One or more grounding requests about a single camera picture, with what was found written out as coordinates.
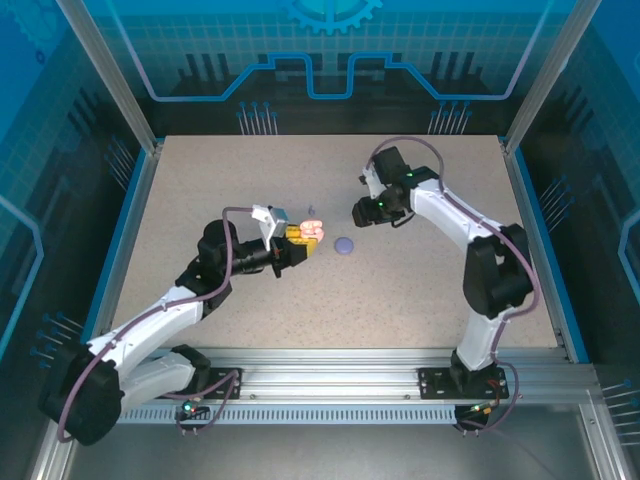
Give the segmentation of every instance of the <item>metal bracket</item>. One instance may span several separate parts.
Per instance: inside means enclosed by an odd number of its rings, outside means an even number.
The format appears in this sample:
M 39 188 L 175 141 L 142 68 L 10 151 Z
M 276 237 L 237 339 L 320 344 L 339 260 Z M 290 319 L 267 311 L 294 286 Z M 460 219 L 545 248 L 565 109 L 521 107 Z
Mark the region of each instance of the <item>metal bracket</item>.
M 500 399 L 509 398 L 509 387 L 507 378 L 502 368 L 495 369 L 496 380 L 500 383 L 498 396 Z M 479 388 L 470 389 L 469 393 L 461 396 L 458 387 L 451 376 L 449 368 L 419 368 L 418 388 L 420 389 L 421 400 L 494 400 L 496 391 L 482 382 Z
M 209 381 L 207 385 L 213 385 L 219 382 L 222 378 L 229 375 L 233 370 L 238 371 L 238 377 L 235 379 L 235 385 L 231 391 L 229 400 L 238 400 L 240 398 L 240 387 L 242 385 L 242 369 L 241 368 L 212 368 L 209 370 Z M 229 384 L 225 383 L 220 388 L 215 389 L 213 392 L 204 396 L 207 400 L 223 400 L 229 389 Z

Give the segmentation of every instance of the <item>work surface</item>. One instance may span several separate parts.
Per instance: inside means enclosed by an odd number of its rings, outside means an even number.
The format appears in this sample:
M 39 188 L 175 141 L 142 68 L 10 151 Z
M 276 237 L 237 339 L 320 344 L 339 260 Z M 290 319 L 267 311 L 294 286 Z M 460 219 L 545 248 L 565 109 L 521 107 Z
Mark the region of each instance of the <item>work surface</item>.
M 233 294 L 170 345 L 257 348 L 453 347 L 469 307 L 462 293 L 464 254 L 423 218 L 400 229 L 360 229 L 353 204 L 371 151 L 389 136 L 167 137 L 140 225 L 114 326 L 160 298 L 197 254 L 210 221 L 225 206 L 284 208 L 293 223 L 315 216 L 326 237 L 314 255 L 276 280 L 271 271 L 234 277 Z M 424 137 L 442 153 L 447 186 L 504 224 L 521 220 L 498 139 Z M 437 169 L 413 142 L 398 148 L 413 168 Z M 231 218 L 240 241 L 258 238 L 247 214 Z M 333 248 L 341 236 L 353 253 Z M 514 320 L 504 346 L 549 347 L 556 340 L 544 302 Z

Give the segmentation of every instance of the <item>purple disc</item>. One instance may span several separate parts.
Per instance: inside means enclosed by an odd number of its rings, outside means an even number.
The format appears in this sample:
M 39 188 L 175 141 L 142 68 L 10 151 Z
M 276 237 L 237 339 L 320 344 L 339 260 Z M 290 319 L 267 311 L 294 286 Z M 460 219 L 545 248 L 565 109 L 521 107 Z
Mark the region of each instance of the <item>purple disc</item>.
M 340 255 L 349 255 L 353 252 L 353 240 L 347 237 L 340 237 L 336 240 L 334 247 Z

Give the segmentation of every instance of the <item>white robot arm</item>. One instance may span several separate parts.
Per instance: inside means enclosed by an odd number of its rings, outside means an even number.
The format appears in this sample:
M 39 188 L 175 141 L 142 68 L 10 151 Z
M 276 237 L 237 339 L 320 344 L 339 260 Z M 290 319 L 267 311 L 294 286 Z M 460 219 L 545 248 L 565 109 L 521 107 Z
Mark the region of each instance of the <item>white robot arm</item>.
M 467 379 L 477 376 L 473 372 L 492 369 L 491 348 L 498 327 L 509 310 L 522 304 L 532 287 L 519 262 L 483 224 L 501 230 L 528 258 L 524 230 L 486 218 L 447 191 L 482 222 L 472 220 L 447 200 L 438 174 L 427 167 L 412 170 L 395 147 L 375 155 L 360 179 L 368 186 L 369 196 L 353 208 L 357 226 L 390 223 L 397 228 L 408 221 L 401 220 L 405 215 L 418 215 L 432 222 L 466 253 L 463 290 L 471 309 L 452 363 L 459 367 L 460 377 Z M 462 394 L 468 390 L 464 383 L 460 378 L 458 390 Z
M 231 275 L 258 273 L 271 266 L 276 277 L 280 277 L 283 269 L 306 260 L 323 237 L 321 222 L 304 222 L 300 227 L 289 225 L 281 209 L 255 205 L 252 217 L 260 222 L 260 239 L 240 243 L 235 226 L 229 223 Z M 179 331 L 209 315 L 230 295 L 231 284 L 227 284 L 215 297 L 204 301 L 195 298 L 222 287 L 226 258 L 224 227 L 222 221 L 216 220 L 204 229 L 198 242 L 198 256 L 160 300 L 135 319 L 86 345 L 66 343 L 59 348 L 40 396 L 40 409 L 59 421 L 71 387 L 86 374 L 87 365 L 109 346 L 89 370 L 65 424 L 65 429 L 83 445 L 98 441 L 122 413 L 144 402 L 169 392 L 204 390 L 211 383 L 209 361 L 186 345 L 175 347 L 157 360 L 143 362 Z M 175 301 L 184 303 L 166 307 Z M 140 318 L 154 308 L 155 313 Z

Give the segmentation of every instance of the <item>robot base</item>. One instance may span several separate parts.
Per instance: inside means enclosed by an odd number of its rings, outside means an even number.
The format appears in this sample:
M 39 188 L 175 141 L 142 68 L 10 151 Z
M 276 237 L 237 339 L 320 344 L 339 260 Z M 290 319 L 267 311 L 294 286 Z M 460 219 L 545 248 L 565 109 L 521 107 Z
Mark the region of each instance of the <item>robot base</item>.
M 497 382 L 496 392 L 491 380 Z M 491 364 L 482 370 L 468 370 L 456 352 L 449 368 L 419 368 L 418 382 L 422 400 L 501 400 L 509 398 L 509 388 L 502 368 Z

